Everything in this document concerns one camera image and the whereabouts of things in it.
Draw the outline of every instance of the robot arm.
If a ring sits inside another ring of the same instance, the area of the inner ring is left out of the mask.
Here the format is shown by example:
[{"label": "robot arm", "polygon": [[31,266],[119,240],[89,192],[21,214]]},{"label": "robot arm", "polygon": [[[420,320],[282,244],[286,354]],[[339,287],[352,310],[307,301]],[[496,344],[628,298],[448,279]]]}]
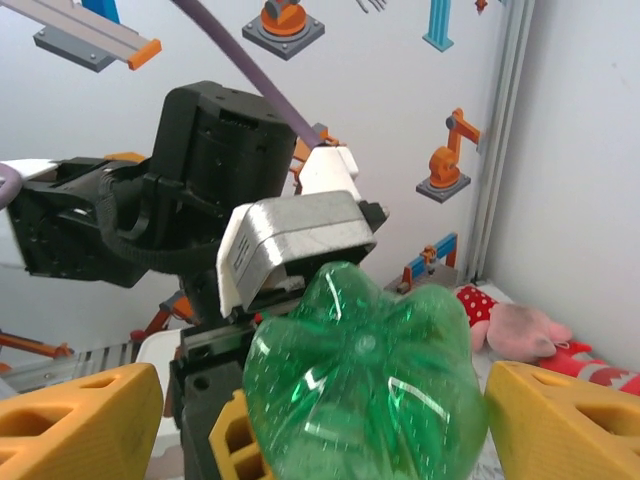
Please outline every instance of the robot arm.
[{"label": "robot arm", "polygon": [[343,146],[314,149],[303,195],[280,197],[296,141],[261,97],[176,88],[142,162],[19,162],[27,181],[2,214],[18,248],[1,264],[125,288],[148,270],[178,275],[196,315],[219,325],[236,307],[295,302],[326,261],[359,263],[386,220],[362,200]]}]

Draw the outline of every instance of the red fabric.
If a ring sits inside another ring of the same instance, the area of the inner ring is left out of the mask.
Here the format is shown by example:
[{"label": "red fabric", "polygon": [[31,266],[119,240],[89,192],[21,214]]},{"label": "red fabric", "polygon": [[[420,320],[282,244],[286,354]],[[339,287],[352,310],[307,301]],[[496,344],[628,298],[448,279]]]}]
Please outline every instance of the red fabric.
[{"label": "red fabric", "polygon": [[491,308],[498,303],[473,285],[461,288],[456,296],[464,305],[469,317],[469,325],[472,327],[478,322],[489,320]]},{"label": "red fabric", "polygon": [[[596,383],[604,387],[610,387],[621,392],[632,395],[640,395],[640,374],[611,367],[602,360],[579,360],[574,357],[580,353],[590,352],[591,347],[584,343],[569,342],[568,348],[559,348],[557,353],[549,358],[541,358],[538,365],[553,372],[563,373],[571,377],[583,378],[591,383]],[[589,378],[581,376],[582,371],[593,365],[601,365],[600,368],[592,370]]]}]

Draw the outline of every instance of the gray platform illustration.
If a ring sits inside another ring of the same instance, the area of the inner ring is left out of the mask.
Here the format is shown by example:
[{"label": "gray platform illustration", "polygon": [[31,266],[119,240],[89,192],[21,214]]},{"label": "gray platform illustration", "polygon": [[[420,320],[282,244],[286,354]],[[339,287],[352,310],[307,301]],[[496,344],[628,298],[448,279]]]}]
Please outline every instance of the gray platform illustration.
[{"label": "gray platform illustration", "polygon": [[427,178],[416,185],[416,192],[425,197],[435,200],[438,203],[444,203],[453,197],[456,193],[463,190],[471,183],[471,178],[464,174],[460,174],[458,181],[449,188],[435,188],[431,186],[431,182]]},{"label": "gray platform illustration", "polygon": [[279,37],[267,32],[262,26],[259,16],[242,28],[242,36],[244,38],[283,60],[289,60],[300,53],[324,35],[324,32],[324,24],[310,15],[307,15],[305,27],[290,37]]}]

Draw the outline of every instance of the white wall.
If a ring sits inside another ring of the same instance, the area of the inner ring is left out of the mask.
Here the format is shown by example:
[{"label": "white wall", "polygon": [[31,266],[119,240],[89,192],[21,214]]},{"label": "white wall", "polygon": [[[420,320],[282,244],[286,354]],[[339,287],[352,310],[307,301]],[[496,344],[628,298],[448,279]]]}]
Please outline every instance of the white wall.
[{"label": "white wall", "polygon": [[[0,9],[0,158],[149,154],[171,88],[210,79],[253,91],[172,2],[118,3],[124,24],[163,42],[164,51],[136,72],[122,64],[85,71],[36,48],[31,36],[40,27]],[[264,2],[205,3],[241,39]],[[365,198],[390,207],[379,246],[365,262],[380,283],[450,231],[466,246],[480,169],[474,146],[465,141],[461,158],[471,187],[438,205],[415,186],[429,174],[431,153],[446,143],[444,120],[454,108],[463,107],[481,129],[487,124],[506,10],[492,2],[478,16],[473,2],[453,3],[455,45],[444,54],[422,40],[430,8],[424,0],[388,0],[386,11],[369,15],[356,0],[305,1],[327,33],[289,62],[241,39],[311,122],[325,123],[350,145]],[[0,284],[0,328],[86,349],[144,326],[176,282],[149,275],[124,291],[5,270]]]},{"label": "white wall", "polygon": [[538,0],[485,273],[640,371],[640,2]]}]

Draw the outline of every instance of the black cable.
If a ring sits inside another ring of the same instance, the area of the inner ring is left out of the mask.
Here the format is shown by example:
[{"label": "black cable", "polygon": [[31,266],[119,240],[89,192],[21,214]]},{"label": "black cable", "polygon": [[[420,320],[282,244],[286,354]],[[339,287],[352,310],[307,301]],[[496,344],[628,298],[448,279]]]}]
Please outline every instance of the black cable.
[{"label": "black cable", "polygon": [[207,265],[213,268],[220,248],[219,240],[176,250],[148,250],[122,238],[118,229],[118,205],[114,186],[119,181],[139,176],[141,165],[118,168],[102,176],[98,187],[100,200],[96,205],[96,216],[104,244],[119,257],[160,273],[191,275],[201,272]]}]

